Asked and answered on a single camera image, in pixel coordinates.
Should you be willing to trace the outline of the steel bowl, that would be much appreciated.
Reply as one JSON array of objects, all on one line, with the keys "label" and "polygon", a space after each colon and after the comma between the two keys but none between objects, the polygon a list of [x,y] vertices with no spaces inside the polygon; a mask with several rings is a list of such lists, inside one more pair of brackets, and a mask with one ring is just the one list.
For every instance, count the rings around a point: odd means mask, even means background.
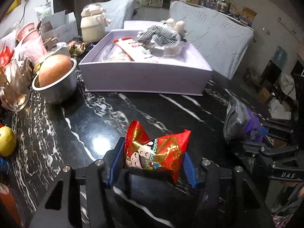
[{"label": "steel bowl", "polygon": [[76,66],[77,61],[74,58],[70,58],[72,61],[71,70],[66,73],[63,77],[55,81],[54,83],[40,87],[38,74],[32,81],[32,89],[40,93],[45,101],[52,105],[57,105],[67,98],[69,98],[76,90],[77,77],[76,77]]}]

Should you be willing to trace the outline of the white carton with bottles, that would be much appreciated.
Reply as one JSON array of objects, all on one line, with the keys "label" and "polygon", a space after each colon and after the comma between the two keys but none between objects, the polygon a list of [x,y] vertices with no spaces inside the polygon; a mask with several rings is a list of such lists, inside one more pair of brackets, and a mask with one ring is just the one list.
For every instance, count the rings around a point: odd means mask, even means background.
[{"label": "white carton with bottles", "polygon": [[70,42],[78,36],[77,22],[74,12],[65,14],[65,10],[44,17],[41,24],[43,40],[57,38],[59,42]]}]

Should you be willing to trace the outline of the cream ceramic teapot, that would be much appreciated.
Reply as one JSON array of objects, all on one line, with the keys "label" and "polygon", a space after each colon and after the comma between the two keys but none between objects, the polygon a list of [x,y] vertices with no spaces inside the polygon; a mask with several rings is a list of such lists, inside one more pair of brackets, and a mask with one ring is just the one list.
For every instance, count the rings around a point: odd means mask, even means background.
[{"label": "cream ceramic teapot", "polygon": [[81,12],[81,34],[84,42],[99,42],[106,34],[111,19],[106,17],[106,9],[100,3],[85,6]]}]

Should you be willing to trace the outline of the red cartoon snack packet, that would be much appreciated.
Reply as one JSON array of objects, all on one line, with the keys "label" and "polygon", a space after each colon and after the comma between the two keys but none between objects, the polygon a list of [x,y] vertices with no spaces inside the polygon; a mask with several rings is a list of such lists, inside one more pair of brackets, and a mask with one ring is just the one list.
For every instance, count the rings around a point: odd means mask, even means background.
[{"label": "red cartoon snack packet", "polygon": [[178,182],[191,131],[149,138],[139,121],[133,120],[127,130],[124,158],[127,168],[163,171]]}]

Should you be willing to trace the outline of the checkered plush doll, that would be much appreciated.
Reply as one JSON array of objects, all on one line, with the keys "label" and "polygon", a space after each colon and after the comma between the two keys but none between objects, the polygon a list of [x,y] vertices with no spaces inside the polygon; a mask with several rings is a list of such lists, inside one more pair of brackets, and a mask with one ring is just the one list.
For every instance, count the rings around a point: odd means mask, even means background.
[{"label": "checkered plush doll", "polygon": [[138,33],[138,42],[160,47],[175,46],[185,39],[184,21],[172,18],[158,22],[147,30]]}]

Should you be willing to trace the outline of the lavender open gift box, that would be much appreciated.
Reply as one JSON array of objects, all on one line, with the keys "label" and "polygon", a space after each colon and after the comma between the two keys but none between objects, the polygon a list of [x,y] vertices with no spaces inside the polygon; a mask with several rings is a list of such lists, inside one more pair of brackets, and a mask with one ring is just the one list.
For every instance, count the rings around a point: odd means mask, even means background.
[{"label": "lavender open gift box", "polygon": [[80,61],[79,68],[89,92],[148,92],[201,95],[213,70],[199,51],[187,43],[179,58],[151,61],[107,61],[101,55],[114,40],[137,37],[142,28],[114,29]]}]

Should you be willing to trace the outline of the light blue chair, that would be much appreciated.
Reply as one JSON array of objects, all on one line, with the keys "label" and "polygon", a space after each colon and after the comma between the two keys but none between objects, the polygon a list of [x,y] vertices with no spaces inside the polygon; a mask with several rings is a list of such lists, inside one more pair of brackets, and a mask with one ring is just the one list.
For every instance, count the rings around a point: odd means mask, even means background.
[{"label": "light blue chair", "polygon": [[254,30],[217,10],[172,2],[169,17],[184,21],[185,38],[210,67],[232,79],[253,39]]},{"label": "light blue chair", "polygon": [[124,22],[131,20],[135,9],[135,0],[110,0],[98,2],[105,10],[105,17],[111,22],[105,27],[106,33],[114,29],[123,29]]}]

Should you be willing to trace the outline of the far light blue chair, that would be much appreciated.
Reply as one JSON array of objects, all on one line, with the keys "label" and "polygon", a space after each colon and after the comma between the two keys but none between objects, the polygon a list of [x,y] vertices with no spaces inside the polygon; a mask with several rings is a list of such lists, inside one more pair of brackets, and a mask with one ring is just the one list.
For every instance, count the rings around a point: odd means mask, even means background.
[{"label": "far light blue chair", "polygon": [[98,2],[105,10],[105,17],[111,22],[105,27],[106,33],[114,29],[123,29],[124,22],[131,20],[135,9],[135,0],[110,0]]}]

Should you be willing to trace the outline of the brown ceramic mug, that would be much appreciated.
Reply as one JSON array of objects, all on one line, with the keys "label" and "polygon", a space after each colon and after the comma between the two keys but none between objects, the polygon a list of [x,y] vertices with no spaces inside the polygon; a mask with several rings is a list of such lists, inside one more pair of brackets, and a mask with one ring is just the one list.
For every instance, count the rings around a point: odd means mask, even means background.
[{"label": "brown ceramic mug", "polygon": [[49,37],[43,41],[43,45],[47,51],[50,51],[57,45],[57,42],[58,39],[56,37],[54,38]]}]

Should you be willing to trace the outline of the purple silver snack packet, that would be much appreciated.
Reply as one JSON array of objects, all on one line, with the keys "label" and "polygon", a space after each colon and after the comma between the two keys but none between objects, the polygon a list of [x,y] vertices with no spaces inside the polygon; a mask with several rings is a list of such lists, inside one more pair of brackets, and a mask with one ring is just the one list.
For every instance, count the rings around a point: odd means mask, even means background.
[{"label": "purple silver snack packet", "polygon": [[268,130],[261,125],[258,116],[234,95],[230,95],[223,128],[227,142],[262,142]]}]

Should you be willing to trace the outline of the red chili snack bag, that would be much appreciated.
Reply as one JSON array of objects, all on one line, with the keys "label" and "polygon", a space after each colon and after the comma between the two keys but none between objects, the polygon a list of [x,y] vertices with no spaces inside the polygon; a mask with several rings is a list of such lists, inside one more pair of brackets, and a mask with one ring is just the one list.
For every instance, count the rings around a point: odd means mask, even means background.
[{"label": "red chili snack bag", "polygon": [[8,65],[13,55],[14,55],[14,49],[10,50],[8,46],[4,45],[0,55],[0,65],[2,68],[5,68]]}]

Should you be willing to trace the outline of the red white snack bar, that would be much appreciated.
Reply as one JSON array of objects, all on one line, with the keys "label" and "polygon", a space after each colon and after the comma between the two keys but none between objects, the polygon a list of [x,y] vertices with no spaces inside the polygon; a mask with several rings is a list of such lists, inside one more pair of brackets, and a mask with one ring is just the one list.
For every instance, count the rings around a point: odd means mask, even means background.
[{"label": "red white snack bar", "polygon": [[120,38],[113,40],[113,43],[136,62],[142,62],[153,56],[141,43],[132,38]]}]

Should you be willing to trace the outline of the clear plastic pouch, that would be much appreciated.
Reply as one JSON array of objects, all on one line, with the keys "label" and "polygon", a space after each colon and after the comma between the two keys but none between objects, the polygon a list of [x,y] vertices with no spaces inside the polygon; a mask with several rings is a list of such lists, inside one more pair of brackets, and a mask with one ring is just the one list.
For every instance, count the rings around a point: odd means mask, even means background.
[{"label": "clear plastic pouch", "polygon": [[185,51],[188,46],[188,42],[180,41],[177,44],[168,44],[165,46],[156,45],[150,50],[150,52],[156,57],[176,57]]}]

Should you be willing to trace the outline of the brown round fruit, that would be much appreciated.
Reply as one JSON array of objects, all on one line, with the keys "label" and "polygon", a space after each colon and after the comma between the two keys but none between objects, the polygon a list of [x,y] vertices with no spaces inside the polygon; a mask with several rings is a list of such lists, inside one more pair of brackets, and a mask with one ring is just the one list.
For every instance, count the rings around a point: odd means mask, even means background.
[{"label": "brown round fruit", "polygon": [[72,68],[70,57],[66,55],[52,55],[41,65],[38,79],[40,87],[54,83],[68,73]]}]

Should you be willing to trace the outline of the gold wrapped candy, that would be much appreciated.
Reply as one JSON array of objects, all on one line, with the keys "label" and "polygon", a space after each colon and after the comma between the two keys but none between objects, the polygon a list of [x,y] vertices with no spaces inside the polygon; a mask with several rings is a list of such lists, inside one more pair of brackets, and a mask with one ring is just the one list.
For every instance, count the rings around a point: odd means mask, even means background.
[{"label": "gold wrapped candy", "polygon": [[67,44],[67,49],[72,57],[76,57],[83,54],[89,44],[89,42],[71,41]]}]

